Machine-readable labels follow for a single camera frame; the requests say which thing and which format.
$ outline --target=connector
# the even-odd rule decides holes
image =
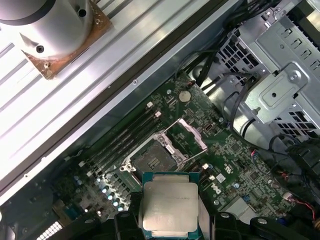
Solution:
[[[286,192],[282,198],[288,202],[292,202],[293,200],[293,195],[290,192]]]

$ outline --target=cylindrical metal housing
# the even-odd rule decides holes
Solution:
[[[1,29],[21,50],[39,59],[70,55],[92,28],[89,0],[0,0],[0,5]]]

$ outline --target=motherboard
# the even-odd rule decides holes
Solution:
[[[199,191],[218,211],[243,222],[282,217],[292,208],[253,149],[234,137],[206,94],[186,75],[173,77],[78,156],[53,188],[70,218],[101,219],[130,206],[144,172],[199,172]]]

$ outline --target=wire bundle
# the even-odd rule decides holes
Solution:
[[[296,203],[296,204],[300,204],[300,205],[304,205],[306,206],[308,209],[311,210],[312,212],[312,220],[315,221],[316,220],[316,211],[315,211],[315,208],[308,202],[306,201],[301,201],[297,198],[295,198],[294,196],[290,196],[288,199],[287,199],[288,202],[290,203]]]
[[[210,67],[216,59],[216,55],[220,48],[228,39],[228,34],[235,28],[239,27],[243,22],[263,13],[268,8],[278,4],[280,0],[253,0],[250,3],[244,3],[238,10],[236,10],[223,24],[223,30],[218,39],[211,45],[209,51],[201,54],[194,63],[187,66],[186,71],[192,70],[197,64],[206,58],[205,64],[201,70],[200,75],[196,79],[196,84],[201,86],[205,79],[208,77]]]

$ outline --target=metal bracket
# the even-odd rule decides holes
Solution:
[[[295,94],[308,83],[308,77],[295,63],[289,63],[277,76],[270,74],[249,92],[245,103],[265,124],[270,123],[295,102]]]
[[[128,173],[131,173],[131,172],[135,172],[137,169],[132,166],[131,164],[131,161],[127,161],[124,165],[122,165],[120,168],[119,168],[120,172],[128,172]]]

